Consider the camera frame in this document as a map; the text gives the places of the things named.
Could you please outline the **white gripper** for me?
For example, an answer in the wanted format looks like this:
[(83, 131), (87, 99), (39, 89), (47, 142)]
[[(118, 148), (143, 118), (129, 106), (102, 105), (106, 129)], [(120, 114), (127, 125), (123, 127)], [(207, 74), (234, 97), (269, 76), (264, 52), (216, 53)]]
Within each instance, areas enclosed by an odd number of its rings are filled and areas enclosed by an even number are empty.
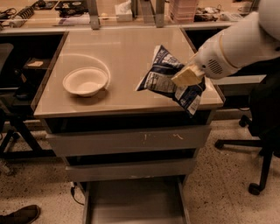
[(204, 75), (218, 80), (238, 71), (238, 68), (233, 66), (225, 56), (220, 34), (212, 36), (199, 48), (193, 62), (197, 66), (185, 66), (171, 78), (176, 86), (187, 87), (200, 84)]

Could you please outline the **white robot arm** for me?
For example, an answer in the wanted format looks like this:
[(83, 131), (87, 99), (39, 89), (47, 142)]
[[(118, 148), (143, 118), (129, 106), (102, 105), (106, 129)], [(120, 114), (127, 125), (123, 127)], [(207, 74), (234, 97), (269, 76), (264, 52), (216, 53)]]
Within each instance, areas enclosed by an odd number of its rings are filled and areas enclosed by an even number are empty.
[(258, 61), (280, 57), (280, 0), (260, 0), (249, 13), (207, 41), (171, 80), (178, 87), (221, 79)]

